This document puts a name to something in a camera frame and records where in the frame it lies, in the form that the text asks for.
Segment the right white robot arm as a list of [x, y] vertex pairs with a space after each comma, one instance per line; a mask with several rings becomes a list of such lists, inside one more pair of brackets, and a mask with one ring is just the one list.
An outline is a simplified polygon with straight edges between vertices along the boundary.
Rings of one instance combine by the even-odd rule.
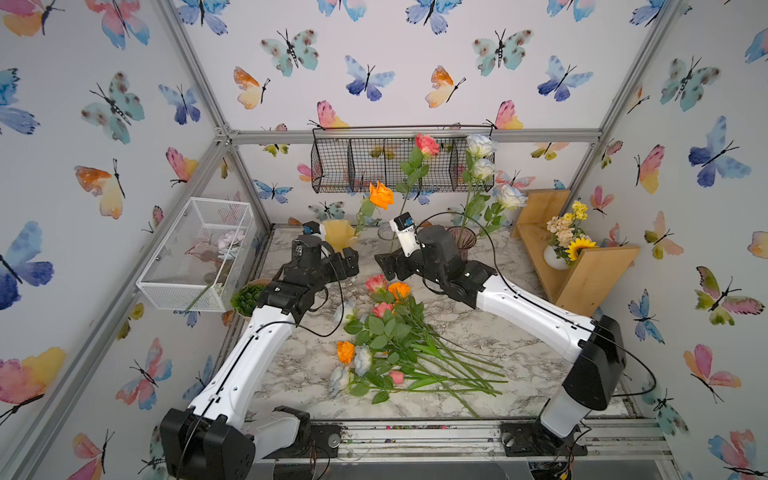
[[442, 226], [418, 229], [403, 214], [390, 228], [400, 247], [375, 256], [387, 279], [418, 276], [444, 296], [523, 329], [571, 363], [537, 419], [540, 429], [565, 439], [588, 414], [607, 408], [626, 367], [627, 353], [615, 320], [567, 311], [514, 285], [496, 268], [463, 259]]

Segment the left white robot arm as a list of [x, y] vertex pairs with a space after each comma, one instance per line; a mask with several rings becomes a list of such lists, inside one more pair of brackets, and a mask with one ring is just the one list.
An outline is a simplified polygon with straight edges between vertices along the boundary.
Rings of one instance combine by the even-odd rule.
[[253, 463], [276, 452], [311, 449], [308, 413], [277, 407], [243, 432], [251, 399], [282, 345], [300, 328], [315, 296], [359, 272], [359, 254], [336, 252], [316, 235], [302, 234], [256, 301], [250, 321], [209, 384], [184, 410], [171, 409], [159, 426], [168, 473], [175, 479], [244, 479]]

